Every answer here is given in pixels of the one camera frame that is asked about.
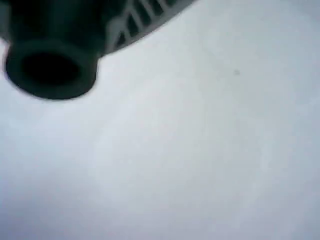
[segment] grille slot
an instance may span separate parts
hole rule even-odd
[[[175,7],[181,0],[132,0],[128,15],[125,17],[124,29],[119,33],[116,48],[121,48],[128,42],[135,41],[139,35],[147,31],[152,24]]]

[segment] white surface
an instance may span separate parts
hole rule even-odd
[[[0,239],[319,239],[319,6],[200,0],[74,102],[1,77]]]

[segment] cylindrical nozzle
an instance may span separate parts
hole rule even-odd
[[[99,2],[11,0],[9,79],[23,91],[49,100],[89,92],[105,44]]]

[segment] blurry object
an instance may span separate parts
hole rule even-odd
[[[99,59],[172,19],[195,0],[0,0],[10,81],[33,96],[70,100],[95,85]]]

